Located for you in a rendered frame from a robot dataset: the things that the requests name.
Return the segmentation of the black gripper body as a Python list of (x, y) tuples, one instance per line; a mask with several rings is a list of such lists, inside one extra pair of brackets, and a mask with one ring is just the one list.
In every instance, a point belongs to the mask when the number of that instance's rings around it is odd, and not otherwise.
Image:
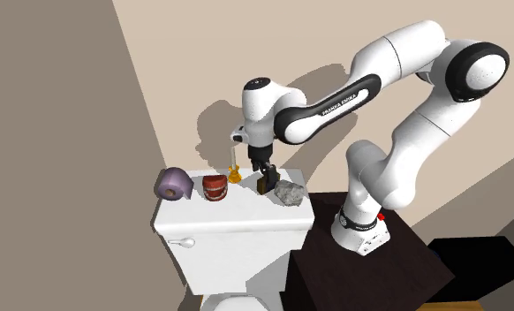
[(269, 144), (265, 147), (247, 146), (247, 154), (252, 162), (266, 163), (273, 154), (273, 145)]

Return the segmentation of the dark brown block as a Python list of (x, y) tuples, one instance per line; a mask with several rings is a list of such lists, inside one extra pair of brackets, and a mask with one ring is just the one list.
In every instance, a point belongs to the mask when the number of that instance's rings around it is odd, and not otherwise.
[(257, 180), (256, 189), (258, 194), (264, 195), (276, 187), (276, 180), (268, 176), (262, 176)]

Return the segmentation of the golden candlestick with white candle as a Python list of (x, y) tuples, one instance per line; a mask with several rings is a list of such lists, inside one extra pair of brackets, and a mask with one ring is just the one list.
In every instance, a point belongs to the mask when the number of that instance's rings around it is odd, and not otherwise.
[(231, 165), (229, 167), (229, 177), (228, 180), (232, 184), (237, 184), (241, 181), (242, 177), (239, 174), (238, 170), (238, 164), (237, 164), (237, 158), (236, 158), (236, 149), (234, 147), (231, 147), (230, 149), (230, 157), (231, 157)]

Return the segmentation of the grey rock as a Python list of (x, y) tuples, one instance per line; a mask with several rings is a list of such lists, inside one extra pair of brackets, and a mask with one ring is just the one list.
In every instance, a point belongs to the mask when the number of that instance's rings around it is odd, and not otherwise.
[(305, 188), (288, 180), (279, 180), (274, 189), (275, 196), (284, 206), (299, 206), (305, 196)]

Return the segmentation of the red teeth model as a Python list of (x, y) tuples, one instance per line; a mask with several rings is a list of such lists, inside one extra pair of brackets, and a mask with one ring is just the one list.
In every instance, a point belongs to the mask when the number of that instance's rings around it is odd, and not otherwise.
[(206, 175), (202, 179), (202, 189), (208, 201), (220, 201), (228, 193), (228, 178), (223, 174)]

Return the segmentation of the white toilet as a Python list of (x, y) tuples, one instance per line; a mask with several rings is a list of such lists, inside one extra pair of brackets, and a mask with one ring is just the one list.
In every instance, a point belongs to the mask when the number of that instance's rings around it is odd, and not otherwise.
[(193, 295), (198, 311), (284, 311), (290, 253), (299, 250), (314, 223), (307, 191), (286, 206), (256, 190), (260, 173), (241, 170), (220, 201), (208, 201), (202, 180), (208, 171), (189, 171), (191, 197), (161, 201), (153, 220)]

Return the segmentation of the purple toilet paper roll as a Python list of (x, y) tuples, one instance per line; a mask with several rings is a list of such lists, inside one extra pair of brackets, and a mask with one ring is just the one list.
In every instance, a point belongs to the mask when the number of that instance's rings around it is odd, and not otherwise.
[(178, 167), (167, 168), (157, 183), (157, 194), (167, 201), (178, 201), (181, 198), (191, 199), (193, 180), (186, 171)]

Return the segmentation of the dark robot stand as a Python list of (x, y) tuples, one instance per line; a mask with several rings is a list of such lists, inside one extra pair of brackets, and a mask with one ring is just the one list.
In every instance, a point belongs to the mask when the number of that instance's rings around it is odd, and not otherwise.
[(291, 252), (284, 311), (416, 311), (454, 275), (394, 211), (383, 210), (390, 240), (361, 256), (330, 235), (345, 192), (311, 193), (315, 220)]

